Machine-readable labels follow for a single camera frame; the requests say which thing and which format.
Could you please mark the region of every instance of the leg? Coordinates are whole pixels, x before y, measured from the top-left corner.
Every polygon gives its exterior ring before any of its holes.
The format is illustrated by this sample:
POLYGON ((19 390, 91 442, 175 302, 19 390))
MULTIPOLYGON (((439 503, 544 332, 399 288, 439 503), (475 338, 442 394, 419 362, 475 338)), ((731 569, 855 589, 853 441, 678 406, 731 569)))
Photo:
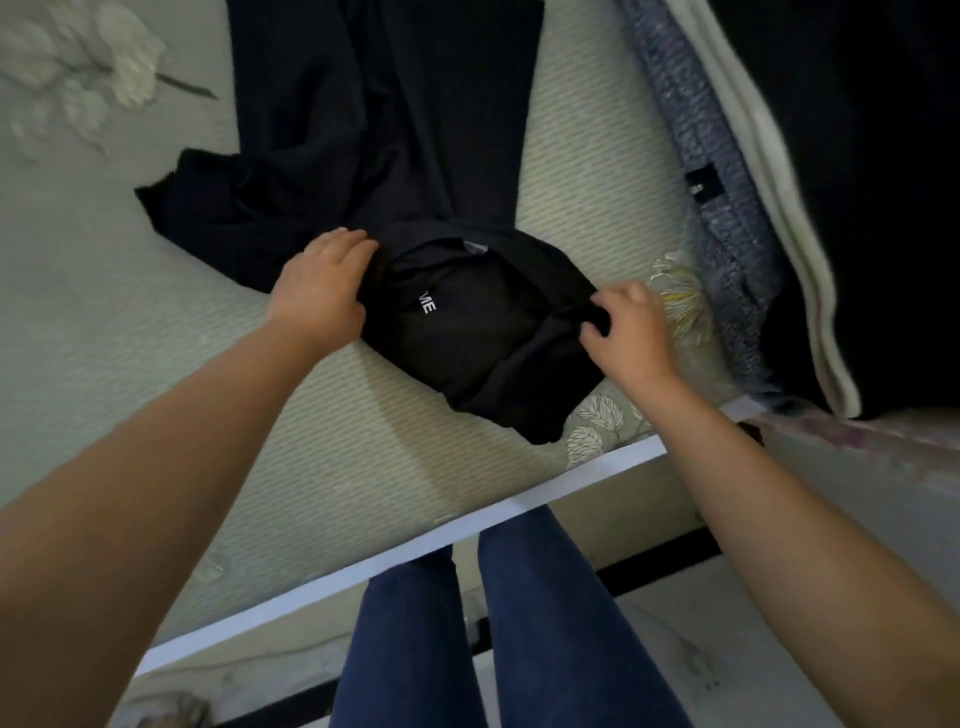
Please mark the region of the leg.
POLYGON ((331 728, 487 728, 452 550, 371 579, 331 728))
POLYGON ((484 531, 504 728, 690 721, 580 550, 543 506, 484 531))

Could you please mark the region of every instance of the wrist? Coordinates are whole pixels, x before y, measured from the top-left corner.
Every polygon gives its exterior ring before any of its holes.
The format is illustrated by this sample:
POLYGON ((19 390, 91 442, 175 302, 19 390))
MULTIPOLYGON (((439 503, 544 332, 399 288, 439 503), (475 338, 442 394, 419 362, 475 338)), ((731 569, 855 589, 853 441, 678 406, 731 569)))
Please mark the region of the wrist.
POLYGON ((275 351, 311 369, 332 353, 321 337, 310 336, 303 327, 279 317, 267 319, 260 329, 270 337, 275 351))
POLYGON ((661 411, 675 407, 693 390, 679 374, 672 372, 656 378, 629 381, 624 391, 637 409, 653 421, 661 411))

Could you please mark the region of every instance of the black tag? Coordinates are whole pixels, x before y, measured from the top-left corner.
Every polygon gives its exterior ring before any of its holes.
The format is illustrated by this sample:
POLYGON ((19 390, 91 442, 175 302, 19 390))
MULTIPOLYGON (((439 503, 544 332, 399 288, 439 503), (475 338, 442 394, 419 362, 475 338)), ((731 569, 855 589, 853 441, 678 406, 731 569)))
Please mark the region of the black tag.
POLYGON ((698 205, 708 203, 714 197, 719 197, 727 191, 724 189, 723 183, 720 182, 716 167, 712 164, 687 172, 684 177, 686 178, 686 187, 690 190, 690 194, 693 195, 693 199, 698 205))

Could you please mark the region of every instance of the black garment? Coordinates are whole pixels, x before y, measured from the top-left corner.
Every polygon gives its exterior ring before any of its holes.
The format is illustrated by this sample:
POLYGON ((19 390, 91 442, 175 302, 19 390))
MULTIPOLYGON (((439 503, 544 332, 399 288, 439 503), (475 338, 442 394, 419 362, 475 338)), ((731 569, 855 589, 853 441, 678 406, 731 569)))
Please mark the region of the black garment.
POLYGON ((156 230, 264 292, 320 232, 367 230, 366 341, 454 409, 558 440, 602 377, 580 322, 604 314, 512 229, 542 2, 228 8, 241 154, 187 150, 137 190, 156 230))
MULTIPOLYGON (((957 4, 709 3, 789 149, 836 281, 834 330, 863 416, 960 405, 957 4)), ((803 330, 784 324, 797 308, 771 311, 763 348, 784 380, 810 382, 809 358, 787 340, 803 330), (807 371, 783 370, 800 363, 807 371)))

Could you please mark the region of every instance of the hand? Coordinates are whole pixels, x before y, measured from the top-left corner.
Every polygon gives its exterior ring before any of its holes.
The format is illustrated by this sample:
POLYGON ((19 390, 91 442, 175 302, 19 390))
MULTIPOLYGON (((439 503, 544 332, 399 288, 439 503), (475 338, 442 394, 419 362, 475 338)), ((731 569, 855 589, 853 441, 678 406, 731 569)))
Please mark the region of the hand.
POLYGON ((309 345, 318 360, 360 338, 360 280, 377 249, 363 231, 325 232, 291 258, 274 286, 267 322, 309 345))
POLYGON ((583 324, 580 342, 587 354, 620 389, 639 398, 651 388, 679 379, 673 360, 670 326, 660 296, 639 280, 627 280, 591 297, 610 314, 611 328, 603 336, 583 324))

